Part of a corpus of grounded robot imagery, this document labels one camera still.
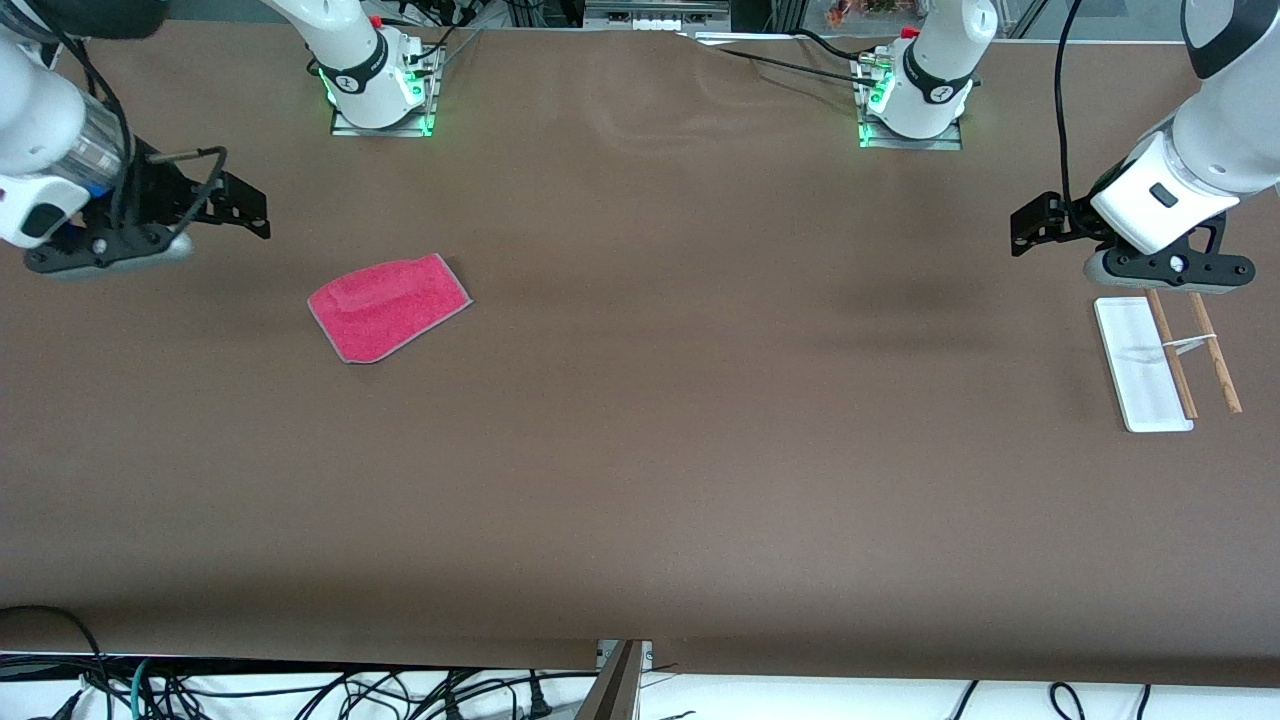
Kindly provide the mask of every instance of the pink towel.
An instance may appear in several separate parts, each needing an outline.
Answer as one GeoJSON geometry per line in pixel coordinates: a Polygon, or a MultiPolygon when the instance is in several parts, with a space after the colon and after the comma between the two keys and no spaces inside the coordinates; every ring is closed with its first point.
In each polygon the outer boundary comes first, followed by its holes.
{"type": "Polygon", "coordinates": [[[471,297],[439,255],[356,270],[307,299],[343,363],[376,363],[467,305],[471,297]]]}

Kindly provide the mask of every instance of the brown tabletop surface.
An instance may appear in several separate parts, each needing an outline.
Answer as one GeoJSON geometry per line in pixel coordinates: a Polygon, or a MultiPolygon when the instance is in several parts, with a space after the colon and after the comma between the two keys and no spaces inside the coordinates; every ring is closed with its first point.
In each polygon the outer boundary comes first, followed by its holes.
{"type": "MultiPolygon", "coordinates": [[[[1208,300],[1245,413],[1199,351],[1197,429],[1125,433],[1091,249],[1009,256],[1059,184],[1051,45],[991,49],[963,152],[859,149],[847,86],[657,32],[485,33],[430,140],[330,138],[288,26],[91,51],[274,237],[83,283],[0,254],[4,603],[109,651],[1280,683],[1280,202],[1208,300]],[[307,296],[429,252],[475,305],[340,363],[307,296]]],[[[1066,85],[1083,191],[1196,81],[1087,45],[1066,85]]]]}

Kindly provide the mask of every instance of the white floor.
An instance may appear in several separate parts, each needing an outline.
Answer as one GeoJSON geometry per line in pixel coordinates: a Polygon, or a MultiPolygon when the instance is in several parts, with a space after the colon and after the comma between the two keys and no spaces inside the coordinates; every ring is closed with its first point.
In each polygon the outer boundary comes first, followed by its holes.
{"type": "MultiPolygon", "coordinates": [[[[495,671],[483,676],[525,676],[524,671],[495,671]]],[[[323,685],[335,675],[242,675],[198,678],[192,689],[255,692],[276,688],[323,685]]],[[[376,682],[383,675],[365,679],[376,682]]],[[[434,687],[443,673],[402,675],[413,694],[434,687]]],[[[563,707],[580,702],[590,688],[588,679],[547,680],[548,702],[563,707]]],[[[965,683],[955,680],[872,680],[819,678],[758,678],[716,675],[646,674],[639,720],[664,720],[694,711],[690,720],[947,720],[965,683]]],[[[398,685],[388,684],[387,688],[398,685]]],[[[1089,720],[1129,720],[1138,706],[1138,685],[1079,684],[1089,720]]],[[[78,688],[77,682],[50,680],[0,683],[0,720],[47,717],[78,688]]],[[[978,685],[964,720],[1057,720],[1048,702],[1048,683],[984,682],[978,685]]],[[[206,698],[204,710],[212,720],[293,720],[312,693],[265,698],[206,698]]],[[[343,693],[332,693],[311,720],[334,720],[343,693]]],[[[522,710],[529,707],[527,685],[518,687],[522,710]]],[[[466,720],[511,717],[511,694],[503,689],[462,703],[466,720]]],[[[116,703],[115,717],[128,720],[129,711],[116,703]]],[[[403,715],[403,705],[399,706],[403,715]]],[[[1074,717],[1074,710],[1068,710],[1074,717]]],[[[86,693],[74,720],[105,717],[101,693],[86,693]]],[[[1274,720],[1280,719],[1280,689],[1156,687],[1147,720],[1274,720]]],[[[396,720],[392,710],[370,702],[358,705],[351,720],[396,720]]]]}

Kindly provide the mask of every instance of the metal base plate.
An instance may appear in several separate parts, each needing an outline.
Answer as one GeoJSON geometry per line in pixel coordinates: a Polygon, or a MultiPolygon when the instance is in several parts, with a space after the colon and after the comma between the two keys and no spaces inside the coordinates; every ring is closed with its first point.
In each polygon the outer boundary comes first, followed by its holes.
{"type": "MultiPolygon", "coordinates": [[[[850,60],[849,69],[854,77],[865,77],[877,81],[881,79],[877,74],[883,73],[882,68],[873,64],[860,63],[858,60],[850,60]]],[[[879,119],[867,109],[868,102],[870,102],[870,96],[872,88],[861,85],[854,85],[854,100],[858,104],[858,145],[861,147],[891,147],[893,150],[961,149],[959,120],[951,120],[947,129],[942,131],[942,135],[937,137],[931,137],[928,140],[902,137],[901,135],[888,129],[884,120],[879,119]]]]}
{"type": "Polygon", "coordinates": [[[440,104],[444,58],[445,49],[442,46],[424,59],[420,63],[421,67],[410,68],[424,73],[424,77],[408,81],[408,86],[415,92],[421,92],[426,100],[393,126],[378,129],[356,127],[342,117],[330,96],[329,104],[334,105],[334,109],[333,120],[329,123],[329,135],[334,137],[431,137],[435,132],[435,110],[440,104]]]}
{"type": "Polygon", "coordinates": [[[1093,304],[1116,384],[1120,414],[1130,433],[1184,433],[1196,423],[1183,415],[1174,375],[1146,297],[1100,297],[1093,304]]]}

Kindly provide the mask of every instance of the black band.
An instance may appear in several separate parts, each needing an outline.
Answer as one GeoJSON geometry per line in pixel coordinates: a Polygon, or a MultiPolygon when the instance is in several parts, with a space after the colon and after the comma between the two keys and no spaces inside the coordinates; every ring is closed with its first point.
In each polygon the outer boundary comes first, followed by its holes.
{"type": "Polygon", "coordinates": [[[338,70],[316,60],[316,64],[320,65],[320,72],[324,73],[324,77],[329,78],[329,85],[339,92],[360,95],[365,91],[365,85],[387,67],[387,38],[380,32],[375,32],[374,35],[378,36],[378,47],[374,49],[374,54],[367,60],[355,68],[338,70]]]}
{"type": "Polygon", "coordinates": [[[906,46],[906,53],[902,54],[902,70],[906,73],[906,79],[920,88],[924,101],[929,105],[946,105],[957,92],[964,90],[964,86],[969,85],[969,78],[973,77],[973,73],[969,73],[961,78],[947,81],[924,72],[924,68],[915,61],[914,40],[906,46]]]}
{"type": "Polygon", "coordinates": [[[1253,47],[1276,22],[1280,0],[1235,0],[1231,22],[1202,47],[1193,47],[1187,33],[1187,0],[1183,0],[1183,40],[1192,56],[1196,77],[1207,79],[1253,47]]]}

